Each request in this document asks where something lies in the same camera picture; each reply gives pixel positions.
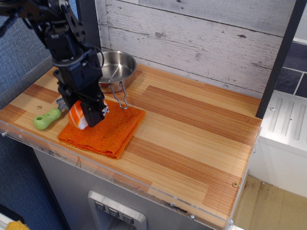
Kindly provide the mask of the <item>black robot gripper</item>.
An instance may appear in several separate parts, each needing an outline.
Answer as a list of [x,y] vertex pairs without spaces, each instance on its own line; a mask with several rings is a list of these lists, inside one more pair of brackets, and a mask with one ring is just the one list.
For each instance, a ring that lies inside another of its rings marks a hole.
[[89,127],[104,120],[109,108],[98,85],[102,77],[98,54],[90,49],[64,64],[55,64],[53,75],[58,79],[58,91],[69,109],[81,100],[81,108]]

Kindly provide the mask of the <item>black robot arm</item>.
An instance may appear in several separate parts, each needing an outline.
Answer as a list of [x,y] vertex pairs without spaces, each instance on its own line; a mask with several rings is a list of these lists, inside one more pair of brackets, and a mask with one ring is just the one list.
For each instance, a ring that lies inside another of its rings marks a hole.
[[21,18],[52,56],[57,67],[58,91],[69,109],[80,102],[89,127],[100,123],[108,113],[99,87],[103,76],[104,55],[97,46],[85,41],[83,22],[77,19],[67,0],[2,0],[0,14],[7,20],[0,34]]

